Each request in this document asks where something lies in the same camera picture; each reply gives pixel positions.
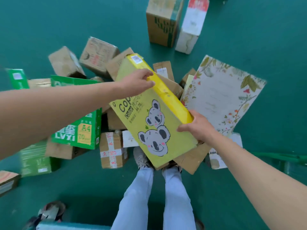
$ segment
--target koala illustration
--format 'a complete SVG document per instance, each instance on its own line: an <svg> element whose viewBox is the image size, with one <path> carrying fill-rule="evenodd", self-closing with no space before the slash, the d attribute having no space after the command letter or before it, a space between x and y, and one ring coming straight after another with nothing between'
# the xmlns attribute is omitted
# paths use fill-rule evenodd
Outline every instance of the koala illustration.
<svg viewBox="0 0 307 230"><path fill-rule="evenodd" d="M150 126L159 126L164 125L164 114L160 110L160 103L157 100L153 100L152 108L150 108L148 116L146 117L146 123Z"/></svg>
<svg viewBox="0 0 307 230"><path fill-rule="evenodd" d="M170 133L166 126L160 126L157 130L148 130L145 133L141 131L138 133L138 138L143 144L147 145L150 153L157 156L167 154L166 142L170 138Z"/></svg>

